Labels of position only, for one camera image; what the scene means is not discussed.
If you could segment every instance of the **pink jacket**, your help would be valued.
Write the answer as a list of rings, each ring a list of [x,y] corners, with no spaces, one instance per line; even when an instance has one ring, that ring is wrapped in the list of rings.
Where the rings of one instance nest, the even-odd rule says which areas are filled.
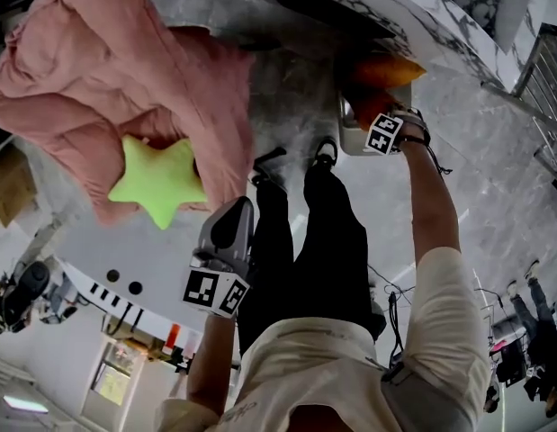
[[[36,0],[0,56],[0,128],[53,156],[104,224],[138,208],[108,200],[121,136],[188,137],[214,210],[246,191],[252,62],[206,29],[168,29],[149,0]]]

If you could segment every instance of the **cardboard box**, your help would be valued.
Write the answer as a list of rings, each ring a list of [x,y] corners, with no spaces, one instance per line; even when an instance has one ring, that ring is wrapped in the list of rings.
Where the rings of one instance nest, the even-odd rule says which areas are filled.
[[[9,144],[0,152],[0,222],[8,224],[28,206],[36,195],[26,156]]]

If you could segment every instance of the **green star pillow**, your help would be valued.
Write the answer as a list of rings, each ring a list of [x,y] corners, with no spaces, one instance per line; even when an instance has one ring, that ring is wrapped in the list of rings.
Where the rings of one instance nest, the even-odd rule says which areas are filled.
[[[182,203],[204,203],[202,181],[194,173],[194,153],[189,139],[164,150],[124,136],[126,171],[108,194],[113,202],[136,202],[162,230],[172,222]]]

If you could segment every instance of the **beige shirt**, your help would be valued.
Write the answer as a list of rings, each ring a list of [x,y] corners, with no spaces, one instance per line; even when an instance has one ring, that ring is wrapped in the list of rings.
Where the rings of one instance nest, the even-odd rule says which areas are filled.
[[[490,381],[486,329],[462,256],[441,247],[417,269],[404,364],[453,398],[476,426]],[[242,361],[237,404],[219,418],[187,400],[159,408],[159,432],[284,432],[300,405],[335,410],[354,432],[400,431],[381,391],[370,334],[354,323],[288,319]]]

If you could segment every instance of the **black trousers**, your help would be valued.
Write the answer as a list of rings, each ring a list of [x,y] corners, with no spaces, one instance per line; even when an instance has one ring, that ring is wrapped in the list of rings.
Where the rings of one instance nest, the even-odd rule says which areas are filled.
[[[352,212],[346,188],[318,164],[306,174],[304,198],[310,215],[304,246],[294,261],[286,192],[269,182],[258,186],[253,286],[238,308],[241,354],[265,329],[286,319],[352,321],[374,339],[380,333],[381,316],[372,314],[370,301],[366,230]]]

